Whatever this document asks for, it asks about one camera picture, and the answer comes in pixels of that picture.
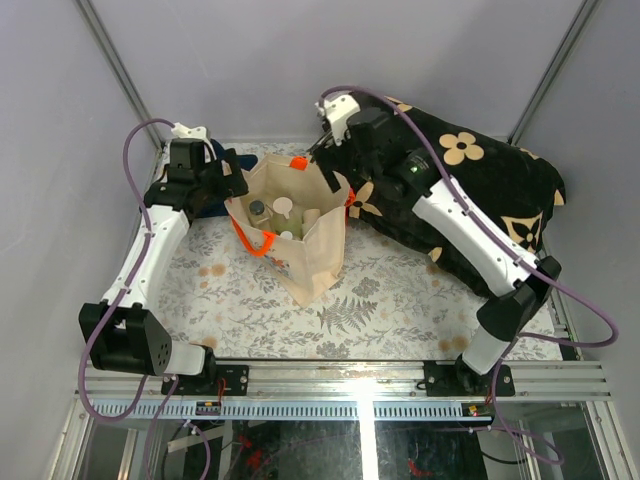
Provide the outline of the peach cylindrical bottle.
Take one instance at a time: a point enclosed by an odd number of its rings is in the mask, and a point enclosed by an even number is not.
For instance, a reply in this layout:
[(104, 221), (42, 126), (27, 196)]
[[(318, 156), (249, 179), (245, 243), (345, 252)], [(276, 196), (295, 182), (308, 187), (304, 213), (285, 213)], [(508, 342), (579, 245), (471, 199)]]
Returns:
[(315, 223), (321, 217), (319, 209), (307, 209), (302, 214), (302, 233), (304, 236), (311, 230)]

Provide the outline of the green lotion pump bottle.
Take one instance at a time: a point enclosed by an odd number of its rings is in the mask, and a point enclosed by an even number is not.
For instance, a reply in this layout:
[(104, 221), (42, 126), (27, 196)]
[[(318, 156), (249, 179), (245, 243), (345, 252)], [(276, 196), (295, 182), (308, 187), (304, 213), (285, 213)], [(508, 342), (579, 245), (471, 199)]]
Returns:
[(271, 205), (271, 227), (276, 234), (290, 232), (294, 238), (302, 239), (302, 213), (288, 197), (278, 197)]

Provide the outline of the beige canvas tote bag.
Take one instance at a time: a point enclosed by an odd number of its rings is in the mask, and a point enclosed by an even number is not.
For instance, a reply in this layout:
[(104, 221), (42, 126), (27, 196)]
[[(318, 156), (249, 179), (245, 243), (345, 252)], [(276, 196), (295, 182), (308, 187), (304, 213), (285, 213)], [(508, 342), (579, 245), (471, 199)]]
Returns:
[[(306, 307), (337, 281), (343, 266), (346, 206), (351, 193), (337, 176), (332, 191), (320, 168), (305, 157), (267, 154), (244, 174), (249, 193), (225, 202), (232, 226), (246, 251), (269, 267), (294, 300)], [(284, 240), (271, 229), (254, 228), (248, 205), (261, 200), (268, 208), (278, 197), (290, 198), (301, 213), (319, 209), (321, 217), (302, 239)]]

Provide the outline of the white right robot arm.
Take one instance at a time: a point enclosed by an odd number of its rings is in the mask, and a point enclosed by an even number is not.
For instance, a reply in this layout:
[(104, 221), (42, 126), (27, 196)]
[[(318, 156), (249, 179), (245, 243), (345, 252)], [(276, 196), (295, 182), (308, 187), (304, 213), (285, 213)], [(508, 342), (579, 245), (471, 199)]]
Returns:
[(319, 115), (323, 134), (310, 153), (327, 182), (346, 177), (368, 223), (484, 298), (455, 372), (463, 392), (482, 392), (560, 274), (557, 260), (539, 256), (558, 177), (526, 153), (423, 112), (353, 106)]

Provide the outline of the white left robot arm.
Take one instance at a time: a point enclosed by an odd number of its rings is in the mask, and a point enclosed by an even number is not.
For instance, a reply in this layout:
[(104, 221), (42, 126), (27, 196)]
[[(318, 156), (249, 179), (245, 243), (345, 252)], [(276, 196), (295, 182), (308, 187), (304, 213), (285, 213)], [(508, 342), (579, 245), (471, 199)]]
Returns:
[(217, 143), (175, 139), (168, 163), (143, 197), (138, 234), (112, 286), (86, 303), (79, 324), (97, 369), (148, 376), (184, 375), (197, 394), (219, 381), (213, 354), (179, 343), (156, 311), (171, 260), (193, 221), (225, 200), (248, 192), (239, 157)]

